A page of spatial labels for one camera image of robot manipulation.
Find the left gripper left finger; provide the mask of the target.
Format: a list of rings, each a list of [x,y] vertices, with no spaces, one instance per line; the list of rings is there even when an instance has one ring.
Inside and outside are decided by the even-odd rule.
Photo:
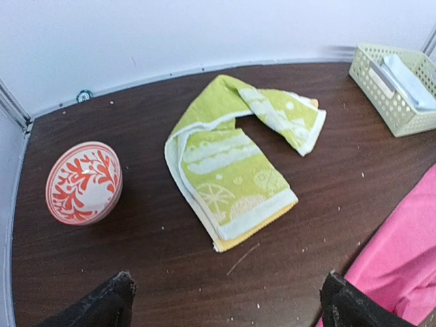
[[[137,285],[120,271],[39,326],[130,326]]]

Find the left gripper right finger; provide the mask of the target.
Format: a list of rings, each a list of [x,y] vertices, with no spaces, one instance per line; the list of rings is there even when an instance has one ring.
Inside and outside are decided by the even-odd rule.
[[[320,300],[324,326],[412,325],[379,306],[336,272],[330,272],[326,277]]]

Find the pink towel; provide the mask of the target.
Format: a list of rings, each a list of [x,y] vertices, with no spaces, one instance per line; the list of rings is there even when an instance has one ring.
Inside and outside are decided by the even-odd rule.
[[[382,223],[345,278],[413,325],[435,308],[435,168]]]

